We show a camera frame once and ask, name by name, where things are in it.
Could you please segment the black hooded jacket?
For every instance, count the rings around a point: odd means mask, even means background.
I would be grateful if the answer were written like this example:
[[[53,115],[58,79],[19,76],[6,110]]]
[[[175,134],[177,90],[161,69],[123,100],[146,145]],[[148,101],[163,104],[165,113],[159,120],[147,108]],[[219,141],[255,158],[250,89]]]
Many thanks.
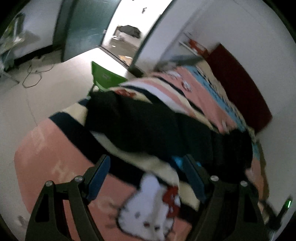
[[[247,131],[218,133],[161,101],[148,103],[113,91],[93,94],[86,108],[85,127],[105,135],[122,151],[158,158],[190,154],[214,175],[240,176],[251,167]]]

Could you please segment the pink Hello Kitty blanket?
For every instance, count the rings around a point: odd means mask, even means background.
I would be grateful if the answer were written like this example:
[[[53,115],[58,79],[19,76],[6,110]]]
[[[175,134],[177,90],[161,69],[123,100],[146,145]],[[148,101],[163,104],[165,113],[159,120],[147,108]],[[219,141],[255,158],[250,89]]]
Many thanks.
[[[252,183],[258,191],[262,215],[266,185],[256,133],[228,99],[210,67],[181,66],[154,72],[102,92],[108,91],[148,103],[161,101],[172,111],[195,118],[218,133],[247,131],[253,159],[243,175],[214,175],[192,158],[209,176],[237,180],[241,185]],[[103,240],[187,240],[201,201],[184,172],[184,156],[158,158],[122,151],[105,135],[88,130],[86,103],[95,93],[46,118],[20,143],[15,153],[15,168],[28,212],[32,214],[47,181],[70,182],[107,155],[109,172],[98,196],[88,205]],[[63,204],[71,240],[81,240],[69,201]]]

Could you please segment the dark red headboard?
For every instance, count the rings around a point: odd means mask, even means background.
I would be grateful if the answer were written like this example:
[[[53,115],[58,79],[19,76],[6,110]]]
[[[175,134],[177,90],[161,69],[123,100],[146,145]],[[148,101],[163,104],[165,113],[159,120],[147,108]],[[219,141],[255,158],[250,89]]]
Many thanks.
[[[222,44],[217,45],[206,61],[222,84],[228,99],[244,117],[246,124],[256,134],[260,133],[273,116],[249,74]]]

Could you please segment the green plastic chair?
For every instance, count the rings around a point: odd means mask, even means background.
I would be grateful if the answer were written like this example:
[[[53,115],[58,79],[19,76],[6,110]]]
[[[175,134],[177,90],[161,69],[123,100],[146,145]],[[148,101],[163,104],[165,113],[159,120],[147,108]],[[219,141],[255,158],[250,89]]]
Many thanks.
[[[103,68],[94,61],[91,62],[91,72],[93,76],[93,85],[89,90],[89,96],[92,94],[94,87],[98,87],[99,91],[106,91],[111,87],[117,87],[121,83],[127,81],[126,78]]]

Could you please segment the orange box on shelf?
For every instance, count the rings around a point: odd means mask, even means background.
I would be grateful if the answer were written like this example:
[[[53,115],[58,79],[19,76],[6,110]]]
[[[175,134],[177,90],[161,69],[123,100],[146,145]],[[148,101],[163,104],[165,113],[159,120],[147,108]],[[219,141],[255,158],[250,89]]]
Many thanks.
[[[189,39],[189,46],[191,49],[196,50],[200,55],[208,54],[208,50],[193,39]]]

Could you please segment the green door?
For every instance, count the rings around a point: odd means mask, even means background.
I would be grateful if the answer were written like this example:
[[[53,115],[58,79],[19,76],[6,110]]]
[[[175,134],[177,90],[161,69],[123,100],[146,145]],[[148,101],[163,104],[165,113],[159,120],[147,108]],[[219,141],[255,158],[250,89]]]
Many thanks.
[[[62,1],[53,35],[53,45],[62,50],[61,61],[100,46],[119,4],[117,0]]]

